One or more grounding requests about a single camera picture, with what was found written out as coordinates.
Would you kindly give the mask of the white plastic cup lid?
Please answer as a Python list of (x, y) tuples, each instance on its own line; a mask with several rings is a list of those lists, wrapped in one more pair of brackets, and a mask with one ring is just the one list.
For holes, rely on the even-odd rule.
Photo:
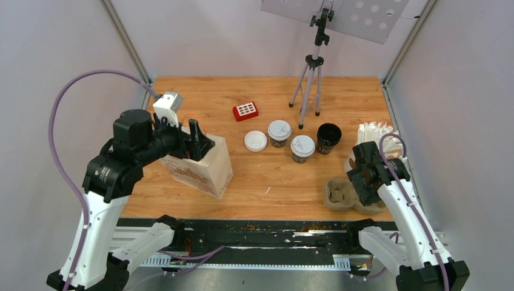
[(275, 141), (284, 141), (292, 134), (290, 124), (284, 120), (278, 119), (272, 121), (268, 126), (268, 134)]

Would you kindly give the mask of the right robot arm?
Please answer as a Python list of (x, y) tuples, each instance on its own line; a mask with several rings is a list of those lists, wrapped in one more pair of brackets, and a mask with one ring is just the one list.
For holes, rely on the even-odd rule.
[(386, 159), (381, 150), (374, 141), (354, 146), (347, 176), (362, 205), (386, 205), (403, 244), (367, 219), (355, 223), (346, 236), (347, 247), (379, 259), (395, 275), (398, 290), (462, 290), (470, 276), (467, 264), (454, 260), (432, 229), (403, 162)]

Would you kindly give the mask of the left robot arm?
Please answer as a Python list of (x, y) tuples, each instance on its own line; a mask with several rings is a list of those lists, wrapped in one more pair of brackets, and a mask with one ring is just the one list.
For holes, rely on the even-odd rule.
[(64, 266), (49, 274), (55, 290), (122, 290), (130, 274), (154, 253), (185, 244), (185, 224), (168, 215), (156, 219), (149, 230), (116, 250), (111, 241), (135, 184), (144, 167), (166, 156), (202, 160), (215, 146), (189, 121), (189, 131), (173, 126), (165, 117), (143, 109), (128, 110), (114, 121), (113, 137), (87, 165), (83, 191), (85, 210)]

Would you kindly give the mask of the brown paper bag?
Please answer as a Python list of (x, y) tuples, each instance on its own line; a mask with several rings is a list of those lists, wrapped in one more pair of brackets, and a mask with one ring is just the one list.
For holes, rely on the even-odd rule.
[[(189, 126), (181, 128), (188, 146), (190, 142)], [(173, 179), (220, 199), (233, 177), (227, 143), (221, 136), (203, 132), (214, 140), (215, 146), (202, 160), (179, 159), (167, 155), (161, 158), (160, 162)]]

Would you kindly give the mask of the brown coffee cup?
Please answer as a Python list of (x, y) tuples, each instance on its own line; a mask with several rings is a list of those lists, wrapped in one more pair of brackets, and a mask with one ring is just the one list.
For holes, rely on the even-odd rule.
[(287, 139), (276, 140), (276, 139), (270, 138), (270, 143), (274, 147), (284, 147), (287, 144)]
[(305, 163), (308, 161), (309, 156), (298, 156), (295, 153), (292, 154), (292, 158), (297, 163)]

